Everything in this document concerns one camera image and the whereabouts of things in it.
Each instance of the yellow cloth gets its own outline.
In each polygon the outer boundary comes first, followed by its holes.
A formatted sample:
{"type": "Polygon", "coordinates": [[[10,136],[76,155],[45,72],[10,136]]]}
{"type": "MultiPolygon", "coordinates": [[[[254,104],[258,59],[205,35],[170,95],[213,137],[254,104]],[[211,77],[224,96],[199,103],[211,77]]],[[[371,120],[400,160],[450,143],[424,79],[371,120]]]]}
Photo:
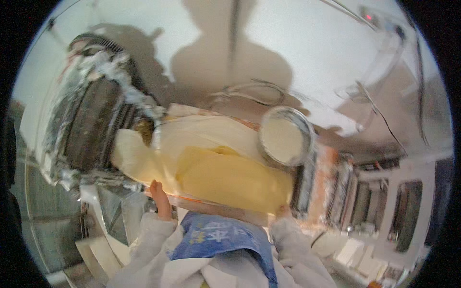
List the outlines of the yellow cloth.
{"type": "Polygon", "coordinates": [[[186,147],[176,180],[194,197],[234,208],[275,213],[292,192],[289,174],[241,156],[235,150],[186,147]]]}
{"type": "Polygon", "coordinates": [[[200,288],[210,288],[210,286],[208,286],[206,281],[203,281],[203,283],[200,285],[200,288]]]}

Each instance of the white paint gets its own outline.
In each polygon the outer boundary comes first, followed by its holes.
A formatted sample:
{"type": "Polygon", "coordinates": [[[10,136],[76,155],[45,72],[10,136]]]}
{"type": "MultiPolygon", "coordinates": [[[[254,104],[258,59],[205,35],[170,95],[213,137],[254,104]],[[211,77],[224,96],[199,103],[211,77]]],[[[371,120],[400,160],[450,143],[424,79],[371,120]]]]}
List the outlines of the white paint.
{"type": "Polygon", "coordinates": [[[261,127],[261,140],[270,155],[279,162],[290,163],[301,155],[301,131],[289,120],[270,118],[261,127]]]}
{"type": "MultiPolygon", "coordinates": [[[[68,43],[78,34],[94,30],[114,38],[133,54],[146,85],[166,104],[197,105],[210,92],[258,78],[288,89],[300,102],[288,105],[309,110],[307,117],[313,124],[324,129],[337,126],[341,128],[337,133],[343,137],[360,131],[353,116],[335,111],[344,99],[334,91],[361,79],[375,56],[380,55],[382,59],[371,73],[369,84],[378,80],[392,58],[397,43],[395,35],[391,48],[380,52],[386,33],[375,33],[336,9],[335,4],[332,7],[321,0],[293,0],[289,4],[276,0],[241,1],[235,62],[230,72],[231,1],[204,3],[64,0],[52,12],[57,16],[65,11],[56,19],[52,32],[45,31],[34,40],[35,46],[23,63],[12,96],[34,110],[46,110],[53,82],[65,65],[68,43]]],[[[364,4],[404,25],[408,42],[402,62],[417,79],[414,33],[405,26],[396,2],[342,0],[342,3],[356,13],[358,5],[364,4]]],[[[423,38],[420,39],[425,77],[431,79],[438,74],[437,65],[423,38]]],[[[416,88],[414,82],[409,83],[402,97],[416,88]]],[[[261,114],[260,109],[246,104],[238,105],[234,111],[231,107],[229,111],[250,120],[257,120],[261,114]]],[[[36,117],[32,118],[31,133],[43,125],[38,124],[36,117]]]]}
{"type": "MultiPolygon", "coordinates": [[[[435,162],[411,161],[407,160],[402,163],[399,169],[388,171],[389,188],[387,192],[386,208],[384,211],[383,222],[381,223],[380,233],[377,239],[368,238],[370,243],[375,244],[373,257],[389,261],[392,264],[412,269],[419,253],[424,246],[427,229],[432,212],[432,202],[435,188],[435,162]],[[410,247],[406,253],[394,251],[395,245],[389,243],[387,236],[389,234],[397,201],[397,191],[401,183],[421,180],[423,190],[421,194],[420,211],[418,221],[414,229],[410,247]]],[[[359,179],[372,181],[379,180],[383,177],[383,172],[361,172],[359,179]]]]}

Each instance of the cable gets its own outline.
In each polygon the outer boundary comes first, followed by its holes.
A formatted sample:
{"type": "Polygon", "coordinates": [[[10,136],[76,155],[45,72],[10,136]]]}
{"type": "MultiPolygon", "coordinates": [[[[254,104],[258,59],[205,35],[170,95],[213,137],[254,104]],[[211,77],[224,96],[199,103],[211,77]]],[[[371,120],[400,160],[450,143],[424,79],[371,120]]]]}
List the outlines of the cable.
{"type": "Polygon", "coordinates": [[[352,18],[355,18],[357,21],[360,21],[362,23],[365,23],[367,26],[369,26],[371,29],[373,29],[373,31],[376,31],[376,27],[374,27],[371,23],[369,23],[368,21],[365,21],[362,17],[360,17],[359,15],[357,15],[355,12],[353,12],[352,10],[350,10],[349,8],[347,8],[347,6],[345,6],[344,4],[342,4],[341,2],[337,1],[337,0],[330,0],[331,2],[339,5],[341,8],[343,8],[344,10],[346,10],[349,14],[349,16],[351,16],[352,18]]]}
{"type": "Polygon", "coordinates": [[[264,106],[278,106],[282,104],[282,102],[285,100],[285,97],[286,97],[285,90],[283,90],[279,86],[275,85],[274,83],[268,82],[268,81],[263,81],[263,80],[258,80],[258,79],[252,79],[252,80],[253,82],[238,84],[238,85],[231,86],[231,87],[225,87],[223,91],[210,94],[210,96],[216,96],[216,98],[211,102],[209,109],[213,108],[216,102],[228,100],[232,96],[244,97],[244,98],[250,99],[264,106]],[[255,97],[252,97],[246,93],[238,92],[241,89],[255,88],[255,87],[273,88],[280,93],[280,97],[276,102],[271,103],[271,102],[265,102],[265,101],[258,100],[255,97]]]}
{"type": "Polygon", "coordinates": [[[40,39],[40,37],[43,35],[43,33],[45,33],[45,31],[48,31],[50,30],[56,23],[55,23],[55,20],[56,18],[58,18],[59,16],[61,16],[64,12],[66,12],[69,8],[71,8],[72,6],[74,6],[75,4],[77,4],[78,2],[80,2],[81,0],[76,0],[74,3],[72,3],[69,7],[67,7],[66,9],[64,9],[61,13],[59,13],[58,15],[56,16],[52,16],[50,17],[50,19],[47,21],[47,26],[46,28],[44,28],[40,34],[36,37],[36,40],[35,42],[32,44],[32,46],[30,47],[30,49],[27,51],[26,55],[24,56],[23,58],[23,61],[21,63],[21,67],[19,67],[19,71],[21,71],[24,63],[27,61],[27,58],[29,57],[30,53],[32,52],[32,50],[34,49],[35,45],[37,44],[38,40],[40,39]]]}
{"type": "Polygon", "coordinates": [[[408,153],[407,151],[405,150],[405,147],[403,146],[403,144],[397,139],[397,137],[394,135],[394,133],[392,132],[392,130],[390,129],[389,127],[389,124],[387,123],[387,120],[386,120],[386,117],[384,117],[384,115],[381,113],[381,111],[379,110],[379,108],[376,106],[375,102],[373,101],[373,99],[371,99],[371,96],[370,94],[368,93],[367,89],[363,86],[362,83],[360,83],[359,81],[357,81],[357,85],[359,86],[359,89],[361,89],[366,97],[370,100],[372,106],[373,106],[373,109],[375,110],[375,113],[378,112],[381,117],[383,118],[384,120],[384,123],[386,124],[386,127],[387,127],[387,130],[390,132],[390,134],[392,135],[392,137],[394,137],[395,141],[400,145],[400,147],[402,148],[402,150],[404,151],[405,155],[408,156],[408,153]]]}
{"type": "Polygon", "coordinates": [[[423,109],[424,109],[424,92],[425,92],[425,85],[424,85],[424,69],[423,69],[423,57],[421,53],[421,44],[420,44],[420,35],[418,33],[418,29],[416,28],[416,24],[411,19],[410,15],[406,10],[403,10],[405,18],[407,19],[408,24],[413,28],[415,38],[416,38],[416,54],[418,55],[418,70],[419,70],[419,85],[418,85],[418,101],[419,101],[419,130],[420,136],[424,141],[426,146],[431,146],[427,141],[426,134],[423,130],[423,109]]]}
{"type": "Polygon", "coordinates": [[[423,109],[424,109],[424,69],[423,69],[423,57],[421,54],[421,45],[420,45],[420,38],[418,35],[418,31],[415,28],[415,34],[416,34],[416,53],[418,55],[418,69],[419,69],[419,86],[418,86],[418,98],[419,98],[419,129],[420,129],[420,136],[424,141],[424,144],[426,146],[431,146],[429,142],[427,141],[426,134],[424,133],[423,130],[423,109]]]}
{"type": "Polygon", "coordinates": [[[317,236],[317,237],[314,239],[314,241],[312,241],[312,243],[311,243],[311,248],[314,247],[315,242],[317,242],[317,240],[318,240],[320,237],[322,237],[323,235],[325,235],[325,233],[326,233],[325,231],[322,231],[322,233],[320,233],[320,235],[317,236]]]}

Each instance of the white cloth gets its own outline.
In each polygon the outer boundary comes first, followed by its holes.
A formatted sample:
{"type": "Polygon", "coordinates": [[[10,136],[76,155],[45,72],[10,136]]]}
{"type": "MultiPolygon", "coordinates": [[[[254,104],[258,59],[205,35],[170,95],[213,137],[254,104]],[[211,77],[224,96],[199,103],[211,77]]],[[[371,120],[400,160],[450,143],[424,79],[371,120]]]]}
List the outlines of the white cloth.
{"type": "MultiPolygon", "coordinates": [[[[167,254],[183,239],[182,226],[160,221],[150,212],[142,217],[141,231],[130,264],[109,281],[108,288],[199,288],[204,280],[210,288],[268,287],[258,262],[244,250],[170,261],[167,254]]],[[[292,218],[276,221],[269,233],[276,248],[272,255],[279,287],[336,287],[292,218]]]]}

